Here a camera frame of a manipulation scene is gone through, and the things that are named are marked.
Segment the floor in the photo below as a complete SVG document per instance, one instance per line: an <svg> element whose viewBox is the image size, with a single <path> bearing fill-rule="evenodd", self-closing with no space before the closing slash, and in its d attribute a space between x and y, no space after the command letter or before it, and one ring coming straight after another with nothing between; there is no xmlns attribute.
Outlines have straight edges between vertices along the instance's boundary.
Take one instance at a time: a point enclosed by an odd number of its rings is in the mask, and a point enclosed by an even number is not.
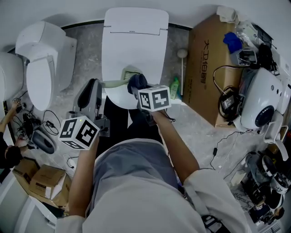
<svg viewBox="0 0 291 233"><path fill-rule="evenodd" d="M72 100L76 96L80 88L91 78L102 79L101 73L101 44L102 44L103 24L80 26L72 29L67 29L67 36L78 40L75 69L70 86L62 91L54 104L52 110L59 117L60 121L65 119L67 111L71 110ZM170 27L168 30L168 41L166 47L165 63L162 73L161 84L169 85L175 76L181 76L181 61L176 56L177 50L187 48L189 32L182 29ZM24 95L24 102L27 103L28 109L32 106L28 95ZM40 119L43 113L34 110L34 114ZM176 110L176 122L174 126L178 133L193 152L201 167L211 168L210 161L213 158L213 149L216 144L222 139L233 133L233 128L214 128L195 111L190 109L185 104L179 106ZM58 121L55 117L47 112L45 120L52 121L58 126ZM16 133L17 126L13 124L13 129ZM78 152L71 150L66 145L58 141L57 136L51 137L57 145L57 150L54 154L48 155L41 150L31 150L25 155L33 157L37 162L48 164L54 167L65 169L69 175L73 175L73 171L67 166L64 154L70 157L78 156ZM212 165L218 170L222 177L225 177L237 165L237 163L249 151L264 149L266 145L262 142L262 137L247 133L239 135L233 134L227 140L222 140L218 146L218 152L214 158ZM229 182L233 175L226 178ZM232 191L243 207L248 207L249 200L246 200L243 192L238 188L233 187Z"/></svg>

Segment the white toilet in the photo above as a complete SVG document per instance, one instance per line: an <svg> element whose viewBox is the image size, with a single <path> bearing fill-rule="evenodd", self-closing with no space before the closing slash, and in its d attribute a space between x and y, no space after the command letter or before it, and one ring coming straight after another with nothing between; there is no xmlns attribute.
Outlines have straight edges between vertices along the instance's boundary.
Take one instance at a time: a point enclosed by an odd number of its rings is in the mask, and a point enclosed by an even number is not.
<svg viewBox="0 0 291 233"><path fill-rule="evenodd" d="M26 84L33 105L40 111L50 107L59 92L70 85L77 40L50 23L40 21L21 31L15 52L30 60Z"/></svg>
<svg viewBox="0 0 291 233"><path fill-rule="evenodd" d="M23 86L21 58L0 52L0 102L15 96Z"/></svg>
<svg viewBox="0 0 291 233"><path fill-rule="evenodd" d="M106 12L102 39L103 81L122 79L123 70L139 71L148 83L159 84L163 71L169 15L147 8L112 8ZM127 85L105 89L117 106L135 109Z"/></svg>

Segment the white cube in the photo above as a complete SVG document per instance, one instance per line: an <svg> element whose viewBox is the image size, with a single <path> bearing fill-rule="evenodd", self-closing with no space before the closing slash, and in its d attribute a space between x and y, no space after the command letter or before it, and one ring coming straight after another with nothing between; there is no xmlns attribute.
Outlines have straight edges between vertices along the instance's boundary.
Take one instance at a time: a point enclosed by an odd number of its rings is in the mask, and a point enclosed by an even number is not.
<svg viewBox="0 0 291 233"><path fill-rule="evenodd" d="M89 150L100 128L86 116L63 120L59 141L75 150Z"/></svg>
<svg viewBox="0 0 291 233"><path fill-rule="evenodd" d="M154 86L138 90L141 109L159 111L171 107L170 89L168 86Z"/></svg>

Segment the cleaner bottle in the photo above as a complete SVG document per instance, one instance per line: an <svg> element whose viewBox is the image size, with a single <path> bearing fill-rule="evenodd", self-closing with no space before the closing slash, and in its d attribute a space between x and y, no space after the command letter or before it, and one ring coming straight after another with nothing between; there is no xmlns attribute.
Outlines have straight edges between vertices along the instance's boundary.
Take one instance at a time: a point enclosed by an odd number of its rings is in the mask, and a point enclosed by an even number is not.
<svg viewBox="0 0 291 233"><path fill-rule="evenodd" d="M177 77L174 78L174 81L172 82L172 84L170 85L170 97L172 100L176 99L176 95L177 95L177 91L179 88L179 80Z"/></svg>

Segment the large cardboard box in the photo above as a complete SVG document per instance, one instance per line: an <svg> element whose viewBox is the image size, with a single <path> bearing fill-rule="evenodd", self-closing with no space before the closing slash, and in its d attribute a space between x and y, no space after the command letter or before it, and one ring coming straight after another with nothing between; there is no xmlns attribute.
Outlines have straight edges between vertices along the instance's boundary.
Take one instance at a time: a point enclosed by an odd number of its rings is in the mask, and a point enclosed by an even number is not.
<svg viewBox="0 0 291 233"><path fill-rule="evenodd" d="M40 201L63 207L68 203L70 186L71 179L64 170L43 165L31 179L29 190Z"/></svg>
<svg viewBox="0 0 291 233"><path fill-rule="evenodd" d="M29 185L33 176L37 173L40 166L34 159L24 157L20 163L13 169L13 174L19 184L29 194Z"/></svg>
<svg viewBox="0 0 291 233"><path fill-rule="evenodd" d="M224 35L234 32L235 24L220 22L213 15L190 31L189 55L185 76L183 102L215 127L226 127L219 114L220 92L213 83L213 71L224 65L234 65L230 53L223 43ZM238 87L242 69L221 68L215 73L215 80L222 89L231 85Z"/></svg>

